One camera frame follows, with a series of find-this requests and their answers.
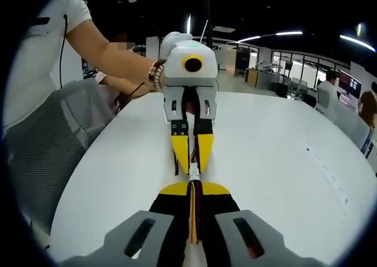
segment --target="black cable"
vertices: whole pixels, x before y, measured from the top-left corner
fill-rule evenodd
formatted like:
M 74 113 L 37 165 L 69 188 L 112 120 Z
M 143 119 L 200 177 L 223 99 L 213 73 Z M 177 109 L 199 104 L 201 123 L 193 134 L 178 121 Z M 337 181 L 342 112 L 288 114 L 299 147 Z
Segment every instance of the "black cable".
M 127 97 L 127 100 L 128 100 L 129 98 L 131 98 L 132 95 L 134 95 L 135 92 L 138 91 L 139 88 L 142 87 L 143 85 L 144 85 L 144 83 L 141 83 L 138 87 L 136 87 L 135 90 L 132 91 L 131 94 Z M 119 105 L 118 108 L 116 109 L 116 111 L 115 111 L 115 115 L 117 115 L 117 114 L 119 113 L 119 110 L 120 110 L 120 105 Z
M 61 79 L 61 61 L 62 61 L 62 58 L 63 58 L 63 49 L 64 49 L 64 43 L 65 43 L 65 40 L 67 38 L 67 29 L 68 29 L 68 18 L 67 18 L 67 15 L 64 15 L 64 22 L 65 22 L 65 27 L 64 27 L 64 35 L 63 35 L 63 43 L 61 44 L 61 51 L 60 51 L 60 58 L 59 58 L 59 82 L 60 82 L 60 89 L 63 88 L 63 83 L 62 83 L 62 79 Z M 73 119 L 76 121 L 76 123 L 78 124 L 78 126 L 88 135 L 88 137 L 90 136 L 89 132 L 78 122 L 78 120 L 76 119 L 75 115 L 73 115 L 73 112 L 71 110 L 71 107 L 70 105 L 68 104 L 68 101 L 67 99 L 65 99 L 65 103 L 69 109 L 69 111 L 71 112 L 71 115 L 73 117 Z

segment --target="floor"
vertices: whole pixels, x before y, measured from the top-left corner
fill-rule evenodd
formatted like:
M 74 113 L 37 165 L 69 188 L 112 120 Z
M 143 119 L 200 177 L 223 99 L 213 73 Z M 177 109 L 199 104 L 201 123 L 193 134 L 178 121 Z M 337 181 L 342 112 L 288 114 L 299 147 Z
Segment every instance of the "floor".
M 219 82 L 220 91 L 277 96 L 275 92 L 269 90 L 259 90 L 249 86 L 247 83 L 244 82 L 244 78 L 235 77 L 232 73 L 228 71 L 220 71 L 217 77 L 217 81 Z M 46 247 L 49 245 L 49 235 L 47 235 L 34 223 L 32 225 L 32 230 L 37 241 L 41 244 L 41 246 Z

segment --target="white table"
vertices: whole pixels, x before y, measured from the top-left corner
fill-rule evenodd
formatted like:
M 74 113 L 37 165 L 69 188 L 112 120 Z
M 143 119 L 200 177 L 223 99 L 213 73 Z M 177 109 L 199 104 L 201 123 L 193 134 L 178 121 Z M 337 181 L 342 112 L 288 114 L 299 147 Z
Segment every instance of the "white table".
M 215 142 L 202 179 L 228 188 L 241 210 L 272 225 L 298 255 L 332 263 L 361 231 L 376 199 L 366 159 L 302 102 L 239 93 L 218 93 L 216 100 Z M 186 180 L 174 175 L 162 103 L 160 93 L 133 101 L 80 161 L 52 224 L 51 255 L 58 262 L 95 251 L 108 231 L 148 210 L 162 188 Z

